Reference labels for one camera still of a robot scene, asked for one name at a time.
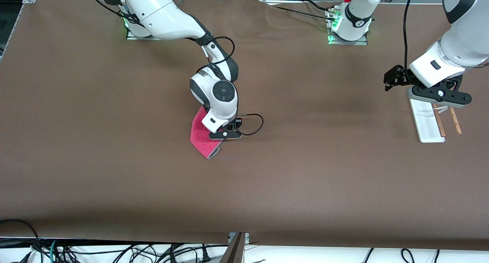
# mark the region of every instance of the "wooden chopstick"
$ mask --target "wooden chopstick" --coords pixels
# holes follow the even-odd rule
[[[438,109],[435,109],[437,106],[434,103],[431,103],[431,106],[433,107],[433,112],[435,113],[436,123],[438,124],[438,129],[440,131],[440,135],[446,136],[445,135],[445,129],[443,129],[442,120],[440,119],[440,114],[438,113]]]
[[[453,124],[455,125],[455,130],[457,130],[457,134],[461,134],[460,125],[458,123],[457,115],[455,114],[455,109],[453,107],[449,107],[450,115],[452,116]]]

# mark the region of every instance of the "white plastic casing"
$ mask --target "white plastic casing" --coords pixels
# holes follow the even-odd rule
[[[489,57],[489,0],[475,0],[443,35],[441,45],[443,54],[460,66],[485,61]]]
[[[124,6],[118,5],[118,7],[121,12],[123,12],[124,14],[128,14],[128,11],[126,10],[126,8],[124,8]],[[131,8],[130,5],[127,5],[127,8],[129,9],[129,13],[134,14],[134,10]],[[126,25],[129,31],[131,31],[131,33],[137,37],[147,37],[151,35],[148,30],[146,30],[143,26],[139,24],[134,24],[126,21]]]
[[[440,66],[438,70],[431,64],[432,61]],[[439,41],[431,45],[426,53],[413,61],[409,68],[426,87],[432,87],[447,77],[461,75],[466,71],[465,68],[444,58]]]
[[[216,99],[213,95],[212,87],[219,81],[219,79],[215,76],[211,68],[208,67],[202,68],[192,77],[192,80],[197,83],[210,102],[210,110],[204,119],[202,119],[202,124],[209,129],[209,131],[215,133],[220,127],[227,125],[234,119],[234,117],[236,117],[238,93],[235,91],[234,98],[230,102],[223,102]],[[191,92],[197,101],[204,104],[193,90],[191,90]]]
[[[126,0],[140,23],[161,40],[200,38],[205,32],[188,14],[182,12],[173,0]]]
[[[451,11],[459,0],[444,0]],[[489,0],[475,0],[472,7],[455,21],[409,68],[426,86],[432,87],[446,78],[462,75],[489,57]],[[440,66],[436,69],[431,62]]]
[[[350,12],[358,18],[368,18],[373,13],[381,0],[351,0],[350,3],[342,3],[341,6],[341,21],[333,30],[338,36],[344,40],[354,41],[359,40],[368,31],[368,27],[372,19],[367,21],[363,26],[356,28],[353,23],[348,20],[345,14],[345,8],[349,4]]]

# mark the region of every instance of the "pink towel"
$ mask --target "pink towel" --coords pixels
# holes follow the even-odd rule
[[[210,159],[219,152],[219,144],[222,143],[222,140],[209,139],[210,131],[202,124],[202,119],[204,119],[206,114],[204,107],[201,107],[197,115],[195,115],[192,121],[192,130],[190,131],[190,143],[206,159]]]

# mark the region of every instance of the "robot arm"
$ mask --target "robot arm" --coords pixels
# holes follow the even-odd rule
[[[185,14],[173,0],[103,1],[109,5],[117,5],[124,14],[138,18],[138,24],[129,25],[135,35],[152,35],[161,40],[185,38],[201,46],[209,64],[192,77],[190,89],[207,110],[202,123],[215,133],[234,120],[238,95],[232,82],[238,79],[238,65],[197,18]],[[223,83],[227,89],[217,89]]]
[[[489,0],[443,0],[451,24],[409,68],[426,87],[462,75],[489,57]]]
[[[372,14],[381,0],[351,0],[339,6],[341,19],[332,26],[332,31],[344,40],[359,40],[367,33]]]
[[[489,0],[443,0],[451,24],[407,71],[400,65],[384,75],[385,90],[396,85],[409,85],[409,99],[463,107],[471,102],[467,93],[459,92],[462,74],[489,57]]]

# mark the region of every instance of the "black circular button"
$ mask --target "black circular button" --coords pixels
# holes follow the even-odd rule
[[[219,101],[232,101],[234,99],[234,92],[234,85],[227,80],[220,80],[212,87],[212,93]]]

